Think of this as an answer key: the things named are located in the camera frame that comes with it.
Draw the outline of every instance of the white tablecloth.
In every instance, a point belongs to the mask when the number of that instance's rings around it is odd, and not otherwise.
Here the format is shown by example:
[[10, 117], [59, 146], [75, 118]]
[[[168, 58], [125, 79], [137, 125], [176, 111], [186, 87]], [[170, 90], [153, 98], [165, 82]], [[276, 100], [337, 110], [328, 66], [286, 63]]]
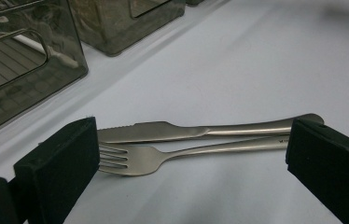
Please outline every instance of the white tablecloth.
[[[98, 128], [218, 125], [314, 112], [349, 136], [349, 1], [205, 0], [0, 129], [0, 176], [77, 119]], [[155, 144], [163, 151], [216, 141]], [[286, 169], [286, 152], [168, 161], [153, 175], [98, 172], [65, 223], [341, 223]]]

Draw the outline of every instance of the knife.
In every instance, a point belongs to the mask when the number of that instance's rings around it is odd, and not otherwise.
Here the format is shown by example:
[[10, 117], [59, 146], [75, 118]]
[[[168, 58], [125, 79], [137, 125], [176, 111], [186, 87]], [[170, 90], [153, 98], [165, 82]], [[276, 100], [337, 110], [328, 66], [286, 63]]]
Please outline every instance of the knife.
[[118, 144], [165, 142], [209, 137], [283, 135], [290, 133], [294, 119], [308, 119], [324, 124], [320, 116], [305, 114], [290, 119], [223, 126], [180, 127], [166, 121], [155, 121], [101, 129], [97, 133], [99, 142]]

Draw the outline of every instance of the fork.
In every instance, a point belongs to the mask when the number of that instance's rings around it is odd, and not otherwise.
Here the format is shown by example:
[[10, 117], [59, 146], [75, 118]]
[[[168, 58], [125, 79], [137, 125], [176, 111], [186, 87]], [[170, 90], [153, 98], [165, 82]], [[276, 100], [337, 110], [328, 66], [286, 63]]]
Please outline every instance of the fork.
[[193, 147], [173, 152], [161, 152], [154, 147], [100, 143], [101, 163], [99, 170], [116, 175], [149, 175], [156, 172], [168, 160], [185, 156], [218, 152], [284, 149], [288, 135], [265, 137], [206, 147]]

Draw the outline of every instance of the plastic storage bin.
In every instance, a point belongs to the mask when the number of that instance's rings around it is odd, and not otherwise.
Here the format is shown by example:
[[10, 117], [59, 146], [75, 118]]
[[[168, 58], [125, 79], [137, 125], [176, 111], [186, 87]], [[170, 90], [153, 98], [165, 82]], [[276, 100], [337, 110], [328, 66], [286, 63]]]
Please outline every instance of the plastic storage bin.
[[66, 0], [0, 0], [0, 125], [87, 72]]
[[195, 7], [198, 4], [200, 4], [201, 2], [203, 2], [203, 0], [187, 0], [187, 5]]
[[185, 0], [70, 0], [82, 41], [108, 56], [184, 15]]

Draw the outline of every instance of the silver cutlery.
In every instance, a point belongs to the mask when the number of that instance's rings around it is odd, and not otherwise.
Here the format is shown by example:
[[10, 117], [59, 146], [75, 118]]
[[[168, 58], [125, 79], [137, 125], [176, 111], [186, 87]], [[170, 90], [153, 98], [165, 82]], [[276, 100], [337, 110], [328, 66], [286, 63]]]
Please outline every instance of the silver cutlery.
[[179, 127], [165, 121], [157, 121], [98, 130], [98, 139], [100, 143], [145, 143], [209, 137], [284, 135], [290, 134], [294, 119], [308, 119], [324, 123], [323, 119], [316, 114], [305, 114], [290, 119], [261, 123], [225, 126]]
[[288, 135], [284, 135], [173, 152], [161, 152], [154, 147], [101, 143], [100, 147], [103, 149], [100, 150], [99, 170], [116, 175], [149, 175], [157, 171], [165, 161], [175, 158], [219, 152], [284, 149], [287, 143]]

